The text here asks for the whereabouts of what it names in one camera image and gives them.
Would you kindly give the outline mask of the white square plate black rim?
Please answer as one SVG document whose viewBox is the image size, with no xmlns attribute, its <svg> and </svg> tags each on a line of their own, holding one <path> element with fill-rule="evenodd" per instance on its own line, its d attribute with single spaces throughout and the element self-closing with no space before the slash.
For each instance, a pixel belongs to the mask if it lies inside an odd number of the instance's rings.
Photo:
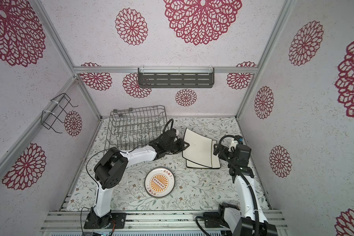
<svg viewBox="0 0 354 236">
<path fill-rule="evenodd" d="M 186 128 L 183 137 L 185 143 L 189 144 L 182 156 L 186 160 L 186 166 L 189 169 L 212 169 L 213 145 L 216 141 L 202 136 Z"/>
</svg>

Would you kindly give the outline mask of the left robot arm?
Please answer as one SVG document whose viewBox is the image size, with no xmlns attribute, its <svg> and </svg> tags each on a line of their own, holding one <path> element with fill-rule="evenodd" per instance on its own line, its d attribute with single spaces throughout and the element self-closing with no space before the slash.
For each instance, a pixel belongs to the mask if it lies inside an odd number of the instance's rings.
<svg viewBox="0 0 354 236">
<path fill-rule="evenodd" d="M 167 154 L 178 154 L 189 147 L 178 137 L 178 131 L 173 128 L 174 120 L 167 121 L 162 133 L 146 145 L 137 146 L 130 151 L 122 151 L 115 147 L 106 153 L 94 167 L 96 185 L 95 205 L 90 209 L 81 229 L 103 229 L 114 224 L 111 213 L 111 198 L 113 190 L 118 185 L 127 167 L 141 162 L 158 160 Z"/>
</svg>

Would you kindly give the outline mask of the round plate orange pattern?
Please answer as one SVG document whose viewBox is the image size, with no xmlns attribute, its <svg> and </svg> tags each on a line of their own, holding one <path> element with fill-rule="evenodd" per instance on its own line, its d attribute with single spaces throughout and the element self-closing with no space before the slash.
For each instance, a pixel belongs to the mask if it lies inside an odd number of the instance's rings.
<svg viewBox="0 0 354 236">
<path fill-rule="evenodd" d="M 175 184 L 175 175 L 164 167 L 157 167 L 148 172 L 144 181 L 146 193 L 153 198 L 168 196 L 172 193 Z"/>
</svg>

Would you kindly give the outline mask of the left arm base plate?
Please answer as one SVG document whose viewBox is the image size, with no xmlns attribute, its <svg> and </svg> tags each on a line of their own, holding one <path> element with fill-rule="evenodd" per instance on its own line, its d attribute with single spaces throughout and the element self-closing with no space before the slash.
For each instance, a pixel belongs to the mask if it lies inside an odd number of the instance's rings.
<svg viewBox="0 0 354 236">
<path fill-rule="evenodd" d="M 126 220 L 126 213 L 108 213 L 98 217 L 94 212 L 87 215 L 84 229 L 123 229 Z"/>
</svg>

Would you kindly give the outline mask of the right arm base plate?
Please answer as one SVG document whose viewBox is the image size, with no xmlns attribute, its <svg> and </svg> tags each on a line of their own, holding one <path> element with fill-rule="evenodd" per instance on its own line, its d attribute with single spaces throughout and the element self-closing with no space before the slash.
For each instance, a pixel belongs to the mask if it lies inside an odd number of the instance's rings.
<svg viewBox="0 0 354 236">
<path fill-rule="evenodd" d="M 204 212 L 203 217 L 206 218 L 204 220 L 204 224 L 206 228 L 223 228 L 221 224 L 218 224 L 220 222 L 219 218 L 219 213 L 216 212 Z"/>
</svg>

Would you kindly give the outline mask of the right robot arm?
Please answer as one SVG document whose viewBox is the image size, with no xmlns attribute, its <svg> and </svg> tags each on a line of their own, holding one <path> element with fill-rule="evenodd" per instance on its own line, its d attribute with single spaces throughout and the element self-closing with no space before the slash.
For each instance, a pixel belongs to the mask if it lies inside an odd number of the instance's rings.
<svg viewBox="0 0 354 236">
<path fill-rule="evenodd" d="M 196 216 L 195 223 L 201 232 L 209 235 L 199 220 L 226 227 L 233 236 L 277 236 L 276 226 L 268 222 L 259 207 L 253 171 L 243 166 L 248 163 L 251 154 L 251 148 L 243 144 L 243 137 L 223 136 L 214 146 L 213 154 L 228 163 L 229 175 L 238 193 L 240 207 L 222 203 L 219 205 L 217 218 Z"/>
</svg>

